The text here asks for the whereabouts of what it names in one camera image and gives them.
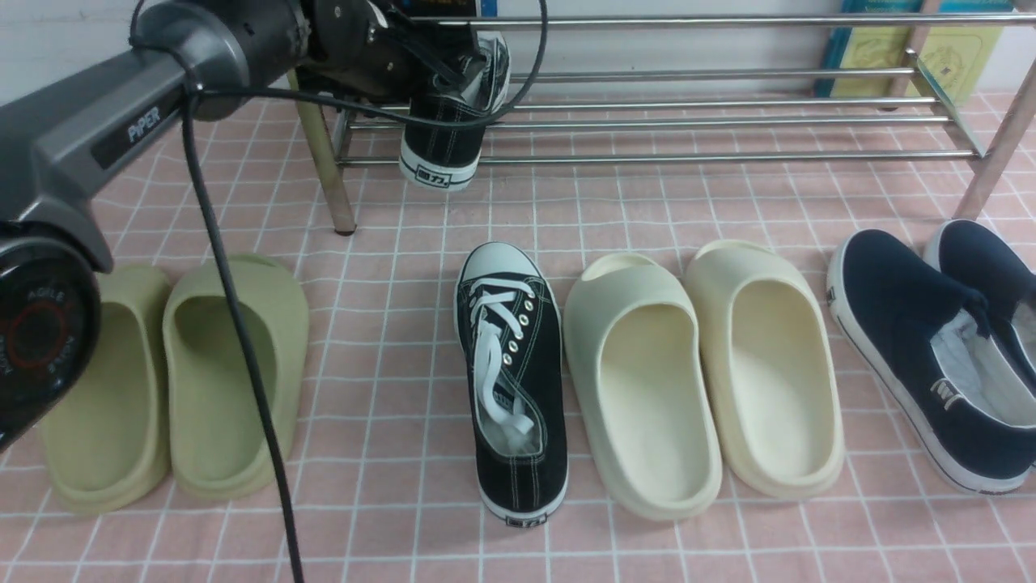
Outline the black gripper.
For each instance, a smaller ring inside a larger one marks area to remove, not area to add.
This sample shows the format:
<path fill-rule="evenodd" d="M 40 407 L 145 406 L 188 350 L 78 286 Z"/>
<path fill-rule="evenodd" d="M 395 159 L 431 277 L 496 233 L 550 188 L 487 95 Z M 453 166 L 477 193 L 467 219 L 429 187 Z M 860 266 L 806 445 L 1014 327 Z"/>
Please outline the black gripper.
<path fill-rule="evenodd" d="M 407 103 L 427 90 L 469 82 L 477 58 L 469 26 L 438 19 L 474 19 L 477 1 L 303 1 L 310 26 L 299 87 L 337 99 Z"/>

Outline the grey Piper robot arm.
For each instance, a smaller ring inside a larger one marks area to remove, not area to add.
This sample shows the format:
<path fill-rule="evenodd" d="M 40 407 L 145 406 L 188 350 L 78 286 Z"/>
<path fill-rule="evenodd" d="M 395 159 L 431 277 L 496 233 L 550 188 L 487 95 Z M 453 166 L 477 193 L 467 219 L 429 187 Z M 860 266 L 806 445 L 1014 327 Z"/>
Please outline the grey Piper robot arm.
<path fill-rule="evenodd" d="M 431 74 L 457 81 L 474 45 L 393 1 L 160 1 L 132 47 L 1 111 L 2 447 L 70 391 L 100 334 L 97 276 L 113 258 L 92 199 L 184 114 L 221 121 L 297 66 L 371 103 L 401 103 Z"/>

